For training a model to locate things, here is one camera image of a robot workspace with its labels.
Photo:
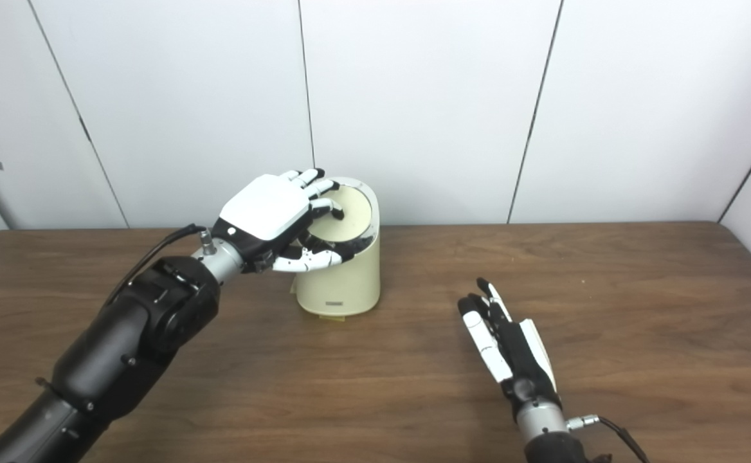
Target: black electrical cable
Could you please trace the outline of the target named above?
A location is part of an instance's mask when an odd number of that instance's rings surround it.
[[[637,442],[635,442],[635,439],[632,439],[632,436],[625,428],[620,427],[619,425],[602,416],[599,416],[599,421],[601,422],[601,424],[607,426],[610,429],[613,429],[613,431],[615,431],[616,434],[619,435],[620,439],[624,440],[624,443],[626,443],[630,450],[633,451],[635,456],[638,457],[639,460],[641,460],[641,463],[649,463],[649,458],[647,458],[645,452],[641,450],[641,447]]]
[[[143,269],[144,266],[146,266],[147,262],[152,260],[153,257],[155,257],[159,252],[161,252],[162,249],[166,248],[172,243],[175,243],[178,240],[181,240],[181,238],[188,237],[189,235],[194,235],[198,232],[203,232],[207,230],[205,226],[198,226],[194,223],[190,223],[190,225],[185,226],[184,228],[179,228],[176,231],[173,231],[166,237],[164,237],[163,240],[158,242],[158,245],[155,245],[147,254],[145,254],[140,261],[138,261],[137,264],[135,264],[132,269],[127,272],[127,274],[121,278],[121,281],[119,281],[119,284],[116,285],[115,288],[113,288],[112,293],[110,293],[110,296],[107,297],[107,300],[104,302],[104,305],[102,307],[107,307],[108,305],[113,302],[116,297],[121,292],[121,288],[125,287],[126,284],[128,284],[135,275],[140,272],[141,269]]]

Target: robotic arm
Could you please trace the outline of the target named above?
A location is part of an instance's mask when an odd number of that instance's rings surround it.
[[[338,183],[323,170],[260,176],[226,203],[212,234],[203,226],[176,231],[114,288],[84,333],[56,361],[43,393],[0,435],[0,463],[74,463],[116,419],[131,412],[170,362],[219,312],[221,287],[240,273],[307,271],[354,257],[331,243],[293,246],[314,219],[343,209],[320,197]],[[198,233],[193,255],[164,257],[166,245]]]
[[[525,442],[528,463],[610,463],[611,455],[588,460],[581,441],[570,434],[605,424],[642,463],[645,453],[624,428],[596,415],[564,419],[552,366],[532,320],[514,322],[496,288],[478,279],[484,296],[469,294],[458,301],[464,325],[493,379],[511,402],[513,417]]]

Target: beige container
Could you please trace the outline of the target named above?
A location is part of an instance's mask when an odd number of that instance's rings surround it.
[[[332,178],[342,186],[331,197],[344,209],[344,220],[329,214],[310,227],[310,233],[337,246],[361,249],[340,266],[299,273],[296,299],[308,313],[352,316],[369,311],[381,296],[381,234],[376,195],[357,179]]]

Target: wooden table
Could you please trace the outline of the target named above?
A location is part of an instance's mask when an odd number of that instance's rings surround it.
[[[165,233],[0,232],[0,431]],[[85,461],[523,461],[455,308],[479,275],[536,320],[567,416],[613,419],[654,463],[751,461],[751,255],[722,226],[397,226],[382,253],[381,302],[346,322],[300,310],[289,275],[226,287]],[[606,428],[578,435],[635,461]]]

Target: metal connector plug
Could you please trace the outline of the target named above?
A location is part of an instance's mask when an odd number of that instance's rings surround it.
[[[217,252],[217,248],[213,243],[213,235],[210,235],[209,229],[200,231],[199,238],[201,239],[203,255],[213,255]]]
[[[567,430],[575,431],[576,429],[587,428],[599,422],[599,416],[597,414],[588,414],[585,416],[577,416],[567,420]]]

